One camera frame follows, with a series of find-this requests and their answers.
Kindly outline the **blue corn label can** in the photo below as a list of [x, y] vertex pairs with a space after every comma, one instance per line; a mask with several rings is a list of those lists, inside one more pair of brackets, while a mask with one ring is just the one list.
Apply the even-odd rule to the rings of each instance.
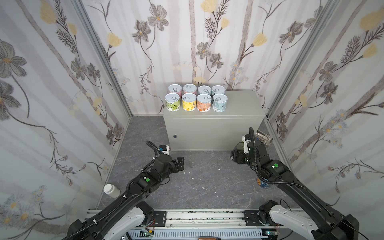
[[257, 183], [263, 189], [268, 189], [272, 186], [271, 184], [268, 184], [268, 183], [262, 181], [260, 178], [257, 178]]

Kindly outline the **teal label can front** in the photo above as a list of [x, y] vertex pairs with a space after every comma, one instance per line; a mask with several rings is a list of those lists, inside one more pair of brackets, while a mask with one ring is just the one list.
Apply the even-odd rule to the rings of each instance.
[[227, 108], [228, 97], [224, 94], [215, 94], [213, 96], [212, 108], [215, 112], [224, 112]]

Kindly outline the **teal label can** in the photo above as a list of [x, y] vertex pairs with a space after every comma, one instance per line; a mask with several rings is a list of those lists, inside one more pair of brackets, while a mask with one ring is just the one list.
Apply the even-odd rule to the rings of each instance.
[[222, 94], [224, 95], [226, 92], [226, 88], [221, 85], [215, 85], [212, 87], [212, 96], [216, 94]]
[[198, 87], [198, 94], [201, 95], [201, 94], [206, 94], [206, 95], [209, 95], [209, 96], [212, 96], [212, 88], [209, 87], [209, 86], [199, 86]]
[[215, 112], [224, 112], [227, 108], [228, 97], [224, 94], [215, 94], [213, 96], [212, 108]]

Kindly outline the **green label can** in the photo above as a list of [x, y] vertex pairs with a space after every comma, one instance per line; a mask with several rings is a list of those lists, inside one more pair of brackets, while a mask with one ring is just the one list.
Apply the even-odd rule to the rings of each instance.
[[180, 109], [180, 96], [176, 93], [169, 93], [165, 96], [167, 110], [176, 112]]

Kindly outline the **yellow label can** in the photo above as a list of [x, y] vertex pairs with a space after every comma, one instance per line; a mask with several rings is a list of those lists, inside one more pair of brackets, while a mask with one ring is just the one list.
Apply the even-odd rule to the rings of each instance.
[[183, 110], [192, 112], [196, 109], [197, 96], [193, 93], [185, 93], [182, 95]]

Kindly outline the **orange label can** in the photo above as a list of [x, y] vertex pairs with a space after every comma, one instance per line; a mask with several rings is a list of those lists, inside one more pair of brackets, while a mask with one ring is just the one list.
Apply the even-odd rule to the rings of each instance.
[[197, 110], [205, 113], [211, 109], [212, 97], [208, 94], [199, 94], [197, 96]]

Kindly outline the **pink label can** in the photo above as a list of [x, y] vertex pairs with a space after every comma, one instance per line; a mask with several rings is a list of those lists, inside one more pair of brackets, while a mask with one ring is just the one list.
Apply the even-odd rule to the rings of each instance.
[[178, 84], [172, 84], [168, 86], [168, 93], [177, 94], [179, 95], [179, 97], [182, 96], [182, 90], [183, 90], [182, 86]]
[[186, 84], [183, 86], [183, 93], [184, 94], [190, 93], [190, 94], [197, 95], [197, 89], [198, 88], [195, 84]]

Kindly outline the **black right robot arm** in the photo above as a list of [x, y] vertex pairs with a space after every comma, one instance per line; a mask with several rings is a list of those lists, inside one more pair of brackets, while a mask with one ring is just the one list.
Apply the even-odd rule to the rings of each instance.
[[307, 240], [358, 239], [359, 221], [352, 215], [345, 216], [335, 210], [305, 187], [285, 164], [270, 159], [265, 145], [256, 138], [253, 128], [249, 128], [249, 133], [236, 145], [231, 159], [239, 165], [249, 166], [262, 184], [275, 185], [285, 192], [308, 215], [304, 218], [269, 200], [260, 206], [258, 215], [252, 218], [255, 222], [264, 226], [285, 226]]

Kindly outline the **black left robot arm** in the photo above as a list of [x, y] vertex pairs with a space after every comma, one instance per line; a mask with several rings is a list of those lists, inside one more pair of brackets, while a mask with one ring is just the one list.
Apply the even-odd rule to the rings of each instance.
[[110, 205], [84, 222], [76, 220], [68, 230], [65, 240], [120, 240], [130, 229], [153, 224], [154, 210], [145, 199], [156, 191], [171, 174], [185, 169], [185, 159], [173, 159], [162, 152], [163, 145], [156, 147], [146, 141], [155, 156], [135, 178], [127, 183], [126, 189]]

